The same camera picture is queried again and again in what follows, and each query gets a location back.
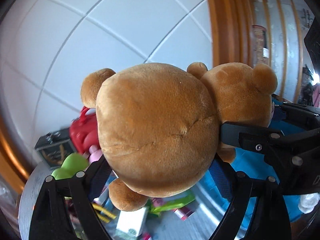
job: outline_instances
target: teddy bear ear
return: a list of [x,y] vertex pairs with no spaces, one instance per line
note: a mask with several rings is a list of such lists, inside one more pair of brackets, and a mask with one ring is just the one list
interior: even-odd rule
[[195,76],[197,79],[200,79],[207,71],[207,66],[202,62],[191,63],[187,68],[187,72]]
[[265,95],[272,95],[278,86],[275,72],[266,64],[257,64],[252,71],[252,83],[256,89]]
[[80,95],[86,107],[96,108],[97,95],[102,83],[114,74],[112,69],[104,68],[89,74],[83,80]]

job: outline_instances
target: black box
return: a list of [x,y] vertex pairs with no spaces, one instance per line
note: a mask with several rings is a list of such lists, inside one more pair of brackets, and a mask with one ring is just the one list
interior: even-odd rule
[[35,150],[51,169],[59,168],[67,156],[76,152],[69,136],[69,128],[41,136]]

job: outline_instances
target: teddy bear leg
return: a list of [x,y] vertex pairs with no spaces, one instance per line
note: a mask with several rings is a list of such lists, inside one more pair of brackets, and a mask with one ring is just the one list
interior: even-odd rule
[[113,205],[122,211],[136,211],[142,208],[148,200],[147,196],[132,191],[120,179],[115,179],[110,183],[109,196]]
[[234,148],[218,149],[217,154],[224,162],[232,163],[236,158],[236,149]]

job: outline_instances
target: black plastic mount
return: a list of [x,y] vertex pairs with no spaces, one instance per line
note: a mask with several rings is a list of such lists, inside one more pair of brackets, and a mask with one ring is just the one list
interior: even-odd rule
[[[221,126],[223,143],[264,154],[280,180],[249,178],[215,156],[209,172],[223,198],[230,205],[209,240],[234,240],[243,221],[249,199],[257,197],[251,222],[243,240],[290,240],[290,220],[283,195],[320,191],[319,108],[295,104],[275,106],[276,118],[308,131],[284,136],[279,130],[226,122]],[[40,190],[33,212],[29,240],[76,240],[64,197],[73,199],[77,216],[89,240],[111,240],[91,202],[98,197],[111,173],[102,156],[86,172],[70,179],[48,176]]]

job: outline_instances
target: plush toy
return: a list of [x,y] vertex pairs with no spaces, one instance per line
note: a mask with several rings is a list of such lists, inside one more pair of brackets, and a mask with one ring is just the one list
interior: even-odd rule
[[216,68],[193,63],[188,73],[149,63],[84,79],[81,99],[96,108],[99,143],[119,177],[109,185],[118,209],[135,211],[148,197],[176,195],[198,182],[217,152],[221,123],[267,125],[272,70],[237,63]]
[[[227,63],[208,71],[203,63],[193,63],[187,72],[208,89],[220,124],[269,126],[273,114],[271,94],[278,86],[276,74],[269,66],[257,64],[251,68],[242,63]],[[217,153],[229,163],[236,156],[234,147],[223,143],[219,144]]]

